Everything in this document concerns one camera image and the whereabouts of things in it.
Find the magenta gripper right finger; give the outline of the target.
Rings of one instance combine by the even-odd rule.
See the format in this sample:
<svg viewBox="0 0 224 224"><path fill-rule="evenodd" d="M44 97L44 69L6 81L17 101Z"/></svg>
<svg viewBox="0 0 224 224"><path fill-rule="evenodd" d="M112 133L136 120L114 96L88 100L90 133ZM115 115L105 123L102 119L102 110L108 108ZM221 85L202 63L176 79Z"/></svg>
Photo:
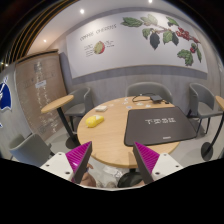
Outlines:
<svg viewBox="0 0 224 224"><path fill-rule="evenodd" d="M133 153L144 183L152 183L152 171L159 159L159 154L138 142L133 145Z"/></svg>

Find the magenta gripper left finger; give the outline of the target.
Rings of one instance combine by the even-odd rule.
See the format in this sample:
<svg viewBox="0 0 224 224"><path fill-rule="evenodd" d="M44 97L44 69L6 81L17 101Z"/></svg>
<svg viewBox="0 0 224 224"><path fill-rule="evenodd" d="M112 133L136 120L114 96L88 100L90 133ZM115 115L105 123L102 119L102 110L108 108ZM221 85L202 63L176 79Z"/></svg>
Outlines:
<svg viewBox="0 0 224 224"><path fill-rule="evenodd" d="M66 154L67 160L73 170L73 180L79 184L86 172L87 163L92 153L92 142L80 145Z"/></svg>

